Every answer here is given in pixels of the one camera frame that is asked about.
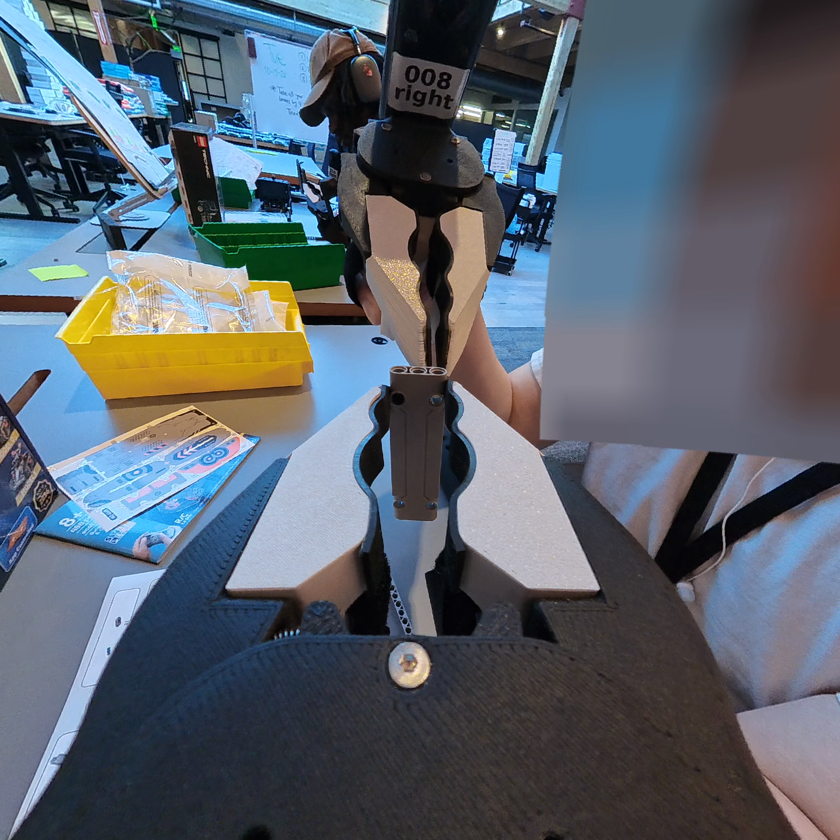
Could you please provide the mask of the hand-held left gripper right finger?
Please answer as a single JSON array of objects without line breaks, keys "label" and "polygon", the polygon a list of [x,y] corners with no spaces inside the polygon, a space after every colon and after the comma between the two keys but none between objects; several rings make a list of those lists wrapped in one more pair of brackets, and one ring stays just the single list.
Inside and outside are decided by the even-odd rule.
[{"label": "hand-held left gripper right finger", "polygon": [[460,385],[446,396],[444,550],[426,573],[438,635],[497,602],[591,599],[600,586],[539,451]]}]

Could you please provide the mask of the grey perforated building beam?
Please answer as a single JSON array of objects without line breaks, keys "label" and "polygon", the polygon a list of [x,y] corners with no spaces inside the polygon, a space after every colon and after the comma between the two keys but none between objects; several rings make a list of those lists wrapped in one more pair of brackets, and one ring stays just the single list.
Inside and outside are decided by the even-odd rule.
[{"label": "grey perforated building beam", "polygon": [[413,625],[408,615],[407,607],[404,605],[393,579],[390,582],[389,598],[386,618],[389,634],[396,637],[412,636]]}]

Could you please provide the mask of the grey rectangular building piece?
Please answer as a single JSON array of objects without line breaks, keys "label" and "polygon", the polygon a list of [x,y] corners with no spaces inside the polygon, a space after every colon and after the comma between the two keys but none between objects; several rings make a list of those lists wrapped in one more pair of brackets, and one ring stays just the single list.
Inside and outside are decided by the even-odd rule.
[{"label": "grey rectangular building piece", "polygon": [[391,368],[392,494],[397,519],[436,519],[446,382],[447,372],[442,368]]}]

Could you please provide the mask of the person's right forearm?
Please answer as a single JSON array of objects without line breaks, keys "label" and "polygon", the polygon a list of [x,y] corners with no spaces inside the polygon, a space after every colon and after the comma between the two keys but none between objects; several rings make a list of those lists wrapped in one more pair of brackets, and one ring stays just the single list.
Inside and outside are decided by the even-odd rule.
[{"label": "person's right forearm", "polygon": [[530,364],[507,373],[496,356],[479,309],[451,378],[464,386],[494,414],[538,448],[553,444],[541,439],[541,385]]}]

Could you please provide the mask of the blue booklet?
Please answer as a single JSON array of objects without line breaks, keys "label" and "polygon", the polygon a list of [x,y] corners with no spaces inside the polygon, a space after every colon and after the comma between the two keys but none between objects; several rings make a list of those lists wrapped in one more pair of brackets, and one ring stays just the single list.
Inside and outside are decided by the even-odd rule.
[{"label": "blue booklet", "polygon": [[[254,445],[259,441],[258,436],[244,436]],[[170,544],[203,509],[249,451],[109,531],[103,530],[78,504],[69,499],[64,506],[43,520],[36,532],[53,539],[158,563]]]}]

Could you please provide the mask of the whiteboard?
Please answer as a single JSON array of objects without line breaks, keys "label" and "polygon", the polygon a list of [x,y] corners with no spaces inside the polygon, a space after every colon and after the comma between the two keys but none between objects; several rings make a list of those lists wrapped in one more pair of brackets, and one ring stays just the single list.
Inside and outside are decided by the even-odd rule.
[{"label": "whiteboard", "polygon": [[311,48],[248,30],[245,36],[258,131],[325,144],[329,136],[328,124],[323,122],[313,128],[299,117],[311,89]]}]

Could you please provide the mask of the yellow plastic bin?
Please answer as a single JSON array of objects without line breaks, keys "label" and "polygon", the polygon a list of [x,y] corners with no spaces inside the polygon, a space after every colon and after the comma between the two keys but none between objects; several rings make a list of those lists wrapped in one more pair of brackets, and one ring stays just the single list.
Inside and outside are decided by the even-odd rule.
[{"label": "yellow plastic bin", "polygon": [[286,332],[110,333],[116,283],[103,278],[56,333],[108,400],[297,386],[313,370],[291,284],[257,281],[288,304]]}]

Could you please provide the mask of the heap of clear plastic bags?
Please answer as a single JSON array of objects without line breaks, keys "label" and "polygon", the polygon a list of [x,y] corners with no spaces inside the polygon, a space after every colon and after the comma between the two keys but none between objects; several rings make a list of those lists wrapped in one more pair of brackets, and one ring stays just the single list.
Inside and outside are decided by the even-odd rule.
[{"label": "heap of clear plastic bags", "polygon": [[118,283],[114,334],[262,333],[287,329],[285,302],[249,285],[245,267],[133,251],[108,252]]}]

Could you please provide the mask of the black cardboard box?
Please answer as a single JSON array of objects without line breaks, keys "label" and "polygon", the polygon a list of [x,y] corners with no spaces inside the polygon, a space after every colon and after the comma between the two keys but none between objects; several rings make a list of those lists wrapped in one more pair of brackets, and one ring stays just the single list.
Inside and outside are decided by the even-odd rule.
[{"label": "black cardboard box", "polygon": [[169,141],[187,222],[195,227],[223,222],[209,129],[179,122],[172,125]]}]

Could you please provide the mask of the white instruction manual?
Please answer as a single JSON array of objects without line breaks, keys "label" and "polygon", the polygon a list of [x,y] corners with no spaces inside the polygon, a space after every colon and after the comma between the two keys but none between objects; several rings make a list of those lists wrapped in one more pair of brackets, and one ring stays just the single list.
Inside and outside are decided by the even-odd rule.
[{"label": "white instruction manual", "polygon": [[65,706],[17,814],[14,827],[20,826],[55,777],[77,736],[92,694],[114,649],[147,594],[164,573],[165,570],[156,570],[112,578]]}]

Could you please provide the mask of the blue robot kit box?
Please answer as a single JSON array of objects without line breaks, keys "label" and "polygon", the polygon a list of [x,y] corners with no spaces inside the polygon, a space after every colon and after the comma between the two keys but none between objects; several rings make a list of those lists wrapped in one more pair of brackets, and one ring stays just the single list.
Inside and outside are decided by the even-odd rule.
[{"label": "blue robot kit box", "polygon": [[1,587],[57,495],[42,458],[1,400]]}]

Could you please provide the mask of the person's white shirt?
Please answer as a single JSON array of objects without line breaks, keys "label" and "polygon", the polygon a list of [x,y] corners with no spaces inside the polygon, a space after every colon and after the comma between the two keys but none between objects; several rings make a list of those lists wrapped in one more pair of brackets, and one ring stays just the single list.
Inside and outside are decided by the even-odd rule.
[{"label": "person's white shirt", "polygon": [[589,444],[583,486],[676,589],[802,838],[838,838],[838,465]]}]

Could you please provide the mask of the brown wooden stick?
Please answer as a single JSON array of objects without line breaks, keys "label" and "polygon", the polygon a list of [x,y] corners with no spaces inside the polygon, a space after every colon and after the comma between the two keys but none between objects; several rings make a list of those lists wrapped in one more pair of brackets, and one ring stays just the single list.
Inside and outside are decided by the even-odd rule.
[{"label": "brown wooden stick", "polygon": [[7,401],[9,412],[16,416],[25,407],[37,390],[44,384],[51,373],[51,370],[38,370],[27,378],[20,388]]}]

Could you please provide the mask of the wooden easel board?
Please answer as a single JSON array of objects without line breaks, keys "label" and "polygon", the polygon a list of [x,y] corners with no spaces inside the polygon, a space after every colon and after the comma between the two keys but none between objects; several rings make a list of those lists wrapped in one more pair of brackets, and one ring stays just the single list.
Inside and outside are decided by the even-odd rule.
[{"label": "wooden easel board", "polygon": [[44,29],[8,2],[1,2],[2,30],[37,57],[67,87],[81,116],[134,180],[154,198],[175,185],[169,171],[102,84]]}]

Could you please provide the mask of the wood-edged grey table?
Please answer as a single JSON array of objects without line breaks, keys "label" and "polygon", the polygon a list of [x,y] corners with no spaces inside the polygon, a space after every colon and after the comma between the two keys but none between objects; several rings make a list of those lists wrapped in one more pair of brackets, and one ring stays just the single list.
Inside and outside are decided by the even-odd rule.
[{"label": "wood-edged grey table", "polygon": [[[58,224],[62,236],[37,248],[17,264],[2,269],[1,303],[4,312],[63,312],[68,314],[107,272],[108,243],[91,218],[77,225]],[[183,210],[177,207],[154,231],[144,249],[153,253],[197,258]],[[43,266],[78,265],[81,278],[41,281],[30,270]],[[349,298],[344,285],[297,290],[297,303],[306,324],[361,323],[367,320]]]}]

